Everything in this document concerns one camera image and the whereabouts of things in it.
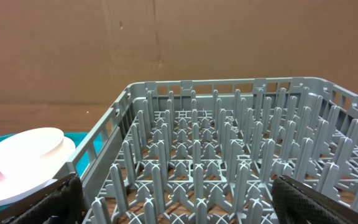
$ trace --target gray plastic dish rack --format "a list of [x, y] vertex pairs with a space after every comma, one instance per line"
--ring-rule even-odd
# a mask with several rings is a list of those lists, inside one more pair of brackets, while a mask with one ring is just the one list
[[[270, 191], [282, 174], [358, 212], [358, 95], [320, 78], [133, 83], [64, 171], [83, 156], [86, 224], [278, 223]], [[188, 214], [168, 212], [177, 203]], [[224, 214], [208, 213], [216, 206]]]

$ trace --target wooden table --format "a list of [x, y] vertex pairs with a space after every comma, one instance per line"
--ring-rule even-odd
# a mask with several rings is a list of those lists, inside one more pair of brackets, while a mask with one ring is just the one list
[[[88, 132], [99, 120], [110, 105], [75, 105], [75, 104], [0, 104], [0, 133], [1, 135], [19, 133], [39, 127], [55, 127], [64, 132]], [[347, 203], [353, 201], [354, 195], [340, 192], [341, 199]], [[135, 199], [136, 191], [128, 192], [128, 200]], [[165, 200], [169, 194], [164, 193]], [[188, 193], [188, 198], [194, 201], [194, 192]], [[232, 195], [227, 194], [226, 200], [232, 203]], [[114, 211], [115, 199], [107, 199], [110, 213]], [[191, 214], [180, 203], [173, 204], [167, 210], [168, 214]], [[143, 212], [142, 204], [136, 205], [130, 212]], [[214, 206], [209, 214], [224, 215], [225, 211]], [[168, 223], [161, 216], [159, 221]], [[128, 223], [127, 217], [121, 217], [119, 223]]]

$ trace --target brown wall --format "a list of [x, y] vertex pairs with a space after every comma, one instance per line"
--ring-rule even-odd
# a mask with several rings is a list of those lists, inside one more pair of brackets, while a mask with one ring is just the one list
[[111, 103], [132, 82], [290, 76], [358, 93], [358, 1], [0, 0], [1, 103]]

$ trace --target stack of plates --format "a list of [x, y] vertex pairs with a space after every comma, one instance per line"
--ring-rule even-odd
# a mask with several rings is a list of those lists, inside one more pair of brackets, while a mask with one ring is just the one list
[[74, 152], [74, 142], [57, 128], [39, 128], [0, 142], [0, 206], [44, 187]]

